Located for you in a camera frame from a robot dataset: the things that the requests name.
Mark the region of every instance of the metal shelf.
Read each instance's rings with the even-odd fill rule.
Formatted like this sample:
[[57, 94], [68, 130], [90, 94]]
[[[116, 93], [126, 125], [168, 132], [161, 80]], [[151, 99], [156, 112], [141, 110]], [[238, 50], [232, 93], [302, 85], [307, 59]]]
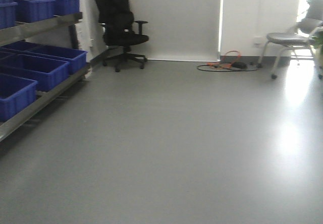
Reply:
[[[74, 25], [79, 23], [80, 19], [82, 19], [81, 12], [2, 29], [0, 30], [0, 46], [20, 41], [56, 28]], [[21, 112], [17, 113], [6, 122], [0, 123], [0, 142], [18, 129], [22, 124], [32, 118], [36, 113], [47, 106], [65, 90], [71, 87], [74, 83], [82, 79], [89, 71], [89, 68], [90, 64], [86, 64], [86, 66], [81, 68], [75, 74], [70, 75], [68, 79], [63, 81], [51, 91], [43, 92], [40, 98], [23, 109]]]
[[81, 68], [75, 74], [71, 75], [67, 80], [60, 83], [54, 89], [44, 93], [39, 99], [33, 102], [28, 107], [24, 108], [21, 112], [7, 120], [0, 125], [0, 142], [18, 129], [22, 124], [32, 118], [41, 109], [52, 102], [56, 97], [61, 95], [65, 90], [71, 87], [74, 83], [84, 77], [89, 70], [89, 64]]
[[20, 41], [60, 27], [74, 25], [79, 23], [80, 19], [82, 19], [82, 12], [66, 16], [57, 16], [33, 23], [17, 23], [17, 26], [0, 30], [0, 46]]

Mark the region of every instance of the gray metal chair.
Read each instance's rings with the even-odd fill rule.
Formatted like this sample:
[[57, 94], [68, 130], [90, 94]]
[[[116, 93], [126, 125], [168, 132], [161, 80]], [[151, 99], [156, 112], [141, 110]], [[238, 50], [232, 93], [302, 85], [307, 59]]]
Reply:
[[[276, 69], [283, 52], [292, 50], [296, 55], [295, 50], [297, 49], [308, 49], [310, 50], [315, 66], [320, 69], [318, 62], [315, 60], [314, 52], [311, 45], [314, 40], [312, 36], [318, 31], [323, 31], [323, 0], [311, 0], [310, 6], [307, 11], [306, 17], [298, 22], [293, 28], [286, 33], [269, 33], [267, 34], [267, 42], [263, 48], [262, 54], [258, 59], [258, 67], [262, 67], [262, 59], [265, 55], [267, 46], [269, 43], [279, 44], [284, 46], [278, 53], [274, 66], [271, 71], [272, 79], [277, 78]], [[307, 36], [300, 35], [299, 32], [307, 34]]]

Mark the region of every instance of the cable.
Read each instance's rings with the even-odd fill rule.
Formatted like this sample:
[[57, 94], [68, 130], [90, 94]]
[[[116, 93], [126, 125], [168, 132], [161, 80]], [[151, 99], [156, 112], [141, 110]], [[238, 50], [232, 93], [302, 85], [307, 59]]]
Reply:
[[[226, 58], [226, 56], [231, 53], [231, 52], [236, 52], [238, 55], [237, 57], [232, 61], [232, 62], [229, 62], [229, 63], [225, 63], [224, 60]], [[207, 71], [207, 72], [252, 72], [252, 71], [257, 71], [258, 68], [255, 68], [255, 69], [240, 69], [240, 68], [234, 68], [232, 65], [234, 65], [234, 63], [238, 63], [238, 60], [239, 58], [241, 57], [241, 53], [239, 51], [236, 51], [236, 50], [232, 50], [232, 51], [228, 51], [226, 52], [221, 60], [219, 62], [216, 62], [216, 63], [207, 63], [206, 65], [199, 65], [197, 66], [197, 70], [200, 70], [200, 71]], [[211, 69], [201, 69], [201, 67], [209, 67]]]
[[196, 67], [197, 70], [200, 70], [200, 71], [206, 71], [206, 72], [219, 72], [219, 73], [229, 73], [229, 72], [252, 72], [252, 71], [257, 71], [258, 68], [255, 68], [255, 69], [233, 69], [233, 68], [215, 68], [214, 66], [210, 66], [208, 64], [205, 64], [205, 65], [199, 65]]

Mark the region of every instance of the black cable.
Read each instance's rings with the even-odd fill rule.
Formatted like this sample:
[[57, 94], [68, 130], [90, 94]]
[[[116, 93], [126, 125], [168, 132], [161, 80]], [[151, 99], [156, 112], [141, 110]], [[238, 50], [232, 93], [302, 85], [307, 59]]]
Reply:
[[[208, 68], [214, 68], [214, 70], [211, 70], [211, 69], [201, 69], [201, 67], [208, 67]], [[253, 71], [257, 71], [258, 68], [255, 68], [255, 69], [232, 69], [232, 68], [223, 68], [221, 65], [213, 65], [213, 66], [210, 66], [210, 65], [199, 65], [196, 67], [197, 70], [200, 70], [200, 71], [205, 71], [205, 72], [219, 72], [219, 73], [228, 73], [228, 72], [253, 72]]]

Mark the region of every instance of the baseboard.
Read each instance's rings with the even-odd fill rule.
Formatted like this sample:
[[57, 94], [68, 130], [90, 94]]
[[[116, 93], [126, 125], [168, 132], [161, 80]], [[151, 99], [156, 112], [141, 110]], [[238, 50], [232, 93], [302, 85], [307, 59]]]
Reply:
[[[225, 61], [226, 62], [233, 62], [234, 60], [236, 60], [236, 56], [226, 56], [225, 58]], [[259, 56], [241, 56], [239, 58], [239, 62], [242, 62], [242, 63], [246, 63], [246, 64], [250, 64], [250, 63], [258, 63], [258, 59], [259, 59]], [[262, 63], [263, 64], [273, 64], [275, 62], [275, 59], [276, 57], [263, 57], [262, 59]], [[282, 64], [286, 64], [288, 65], [289, 64], [289, 61], [290, 61], [290, 57], [281, 57], [280, 59], [280, 65]]]

